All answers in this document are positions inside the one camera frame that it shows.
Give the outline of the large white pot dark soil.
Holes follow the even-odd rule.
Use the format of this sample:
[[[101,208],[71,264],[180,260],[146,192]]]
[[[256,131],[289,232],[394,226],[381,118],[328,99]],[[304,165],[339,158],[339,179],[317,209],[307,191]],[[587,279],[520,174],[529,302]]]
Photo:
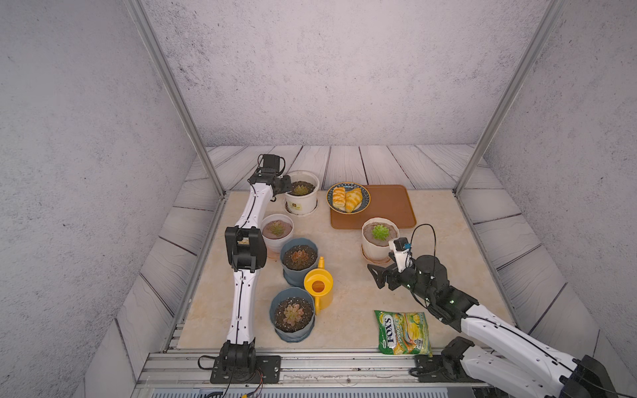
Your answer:
[[[289,173],[292,191],[285,194],[285,208],[295,216],[306,216],[318,206],[320,181],[309,171],[299,170]]]

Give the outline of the blue pot red succulent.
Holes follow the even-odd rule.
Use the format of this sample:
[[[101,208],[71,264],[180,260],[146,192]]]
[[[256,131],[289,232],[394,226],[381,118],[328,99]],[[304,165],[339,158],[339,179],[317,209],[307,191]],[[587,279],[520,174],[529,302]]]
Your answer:
[[[317,245],[306,238],[289,240],[280,252],[285,280],[294,287],[303,288],[305,276],[318,268],[319,251]]]

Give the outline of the white pot pink-green succulent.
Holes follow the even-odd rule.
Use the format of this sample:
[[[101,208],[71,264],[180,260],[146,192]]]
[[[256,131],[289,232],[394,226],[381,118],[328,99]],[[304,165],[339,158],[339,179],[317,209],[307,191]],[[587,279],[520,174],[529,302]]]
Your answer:
[[[280,253],[285,243],[294,236],[294,223],[284,214],[265,217],[260,229],[267,249],[273,253]]]

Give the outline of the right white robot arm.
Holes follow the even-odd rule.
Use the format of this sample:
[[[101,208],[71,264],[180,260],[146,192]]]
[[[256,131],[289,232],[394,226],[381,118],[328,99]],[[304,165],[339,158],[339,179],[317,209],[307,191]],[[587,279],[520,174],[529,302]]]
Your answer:
[[[605,366],[549,347],[514,328],[451,285],[437,257],[422,255],[401,269],[369,265],[378,288],[406,288],[441,323],[460,333],[442,351],[442,368],[426,380],[483,381],[513,397],[619,397]]]

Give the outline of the yellow watering can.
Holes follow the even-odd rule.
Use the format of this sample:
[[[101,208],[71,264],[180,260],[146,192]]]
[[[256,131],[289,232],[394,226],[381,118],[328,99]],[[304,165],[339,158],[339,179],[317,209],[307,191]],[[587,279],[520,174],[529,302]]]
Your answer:
[[[328,308],[333,302],[333,285],[333,275],[326,270],[325,260],[321,256],[318,259],[317,268],[310,270],[304,279],[305,290],[314,300],[316,314]]]

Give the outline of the blue pot pink succulent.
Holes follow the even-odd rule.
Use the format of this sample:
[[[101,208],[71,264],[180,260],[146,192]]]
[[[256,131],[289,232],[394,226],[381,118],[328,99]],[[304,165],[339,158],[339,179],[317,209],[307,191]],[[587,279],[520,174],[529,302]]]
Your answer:
[[[296,287],[281,291],[270,305],[270,321],[283,341],[299,343],[305,340],[315,326],[312,296]]]

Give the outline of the white pot bright green succulent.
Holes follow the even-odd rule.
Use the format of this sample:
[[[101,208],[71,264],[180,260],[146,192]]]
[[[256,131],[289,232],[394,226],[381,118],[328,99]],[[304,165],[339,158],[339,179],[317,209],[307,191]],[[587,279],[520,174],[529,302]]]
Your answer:
[[[363,224],[362,237],[366,255],[380,260],[389,256],[389,242],[399,237],[399,229],[386,218],[373,217]]]

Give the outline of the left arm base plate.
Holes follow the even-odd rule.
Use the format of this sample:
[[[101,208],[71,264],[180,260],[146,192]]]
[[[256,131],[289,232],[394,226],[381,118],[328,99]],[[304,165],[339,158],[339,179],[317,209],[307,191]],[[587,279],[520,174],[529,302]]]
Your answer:
[[[210,383],[277,384],[280,381],[281,356],[256,356],[255,366],[231,365],[227,359],[217,358],[212,367]]]

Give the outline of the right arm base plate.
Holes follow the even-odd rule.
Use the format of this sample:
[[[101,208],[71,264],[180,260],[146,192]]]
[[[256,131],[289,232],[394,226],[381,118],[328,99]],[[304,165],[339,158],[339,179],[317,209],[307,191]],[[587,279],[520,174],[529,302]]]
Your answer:
[[[416,366],[409,370],[409,374],[421,383],[482,383],[470,377],[458,359],[443,355],[416,355],[414,359]]]

